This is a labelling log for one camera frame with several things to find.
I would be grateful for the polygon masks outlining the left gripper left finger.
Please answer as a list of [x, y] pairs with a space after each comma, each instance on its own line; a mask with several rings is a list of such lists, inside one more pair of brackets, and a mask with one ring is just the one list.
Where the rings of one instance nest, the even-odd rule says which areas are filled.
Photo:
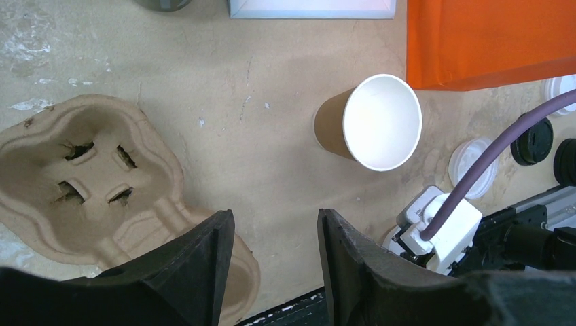
[[1, 269], [2, 325], [217, 325], [234, 241], [232, 211], [94, 278]]

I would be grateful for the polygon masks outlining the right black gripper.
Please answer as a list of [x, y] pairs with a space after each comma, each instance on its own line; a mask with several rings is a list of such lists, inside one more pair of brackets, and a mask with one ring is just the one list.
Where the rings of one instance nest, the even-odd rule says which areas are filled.
[[512, 223], [479, 231], [454, 261], [439, 269], [430, 265], [432, 254], [412, 258], [402, 253], [401, 256], [428, 270], [452, 277], [476, 271], [524, 271], [526, 268], [574, 272], [575, 228], [563, 226], [545, 230]]

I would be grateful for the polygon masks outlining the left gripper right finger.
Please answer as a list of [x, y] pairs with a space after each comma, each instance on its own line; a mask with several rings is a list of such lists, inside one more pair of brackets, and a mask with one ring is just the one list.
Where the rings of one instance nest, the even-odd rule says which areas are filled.
[[574, 272], [452, 278], [387, 251], [333, 209], [318, 212], [332, 325], [574, 325]]

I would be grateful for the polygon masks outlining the pulp cup carrier tray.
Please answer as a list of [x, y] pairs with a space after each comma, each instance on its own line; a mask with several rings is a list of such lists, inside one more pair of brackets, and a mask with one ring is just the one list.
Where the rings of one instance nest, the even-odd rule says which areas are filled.
[[[188, 204], [183, 182], [178, 159], [146, 115], [115, 97], [78, 96], [1, 133], [1, 222], [60, 263], [102, 273], [218, 212]], [[234, 233], [217, 325], [239, 322], [259, 286], [258, 262]]]

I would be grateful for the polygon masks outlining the brown paper cup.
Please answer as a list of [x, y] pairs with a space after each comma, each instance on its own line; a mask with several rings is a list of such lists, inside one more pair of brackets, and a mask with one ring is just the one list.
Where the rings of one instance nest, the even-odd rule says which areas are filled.
[[325, 151], [385, 172], [405, 164], [422, 134], [422, 109], [408, 83], [377, 74], [326, 100], [315, 112], [315, 139]]

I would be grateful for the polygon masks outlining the orange paper bag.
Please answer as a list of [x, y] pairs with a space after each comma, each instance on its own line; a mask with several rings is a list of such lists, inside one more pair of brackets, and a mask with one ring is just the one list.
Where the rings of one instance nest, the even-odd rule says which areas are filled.
[[574, 1], [409, 1], [407, 81], [468, 91], [572, 75]]

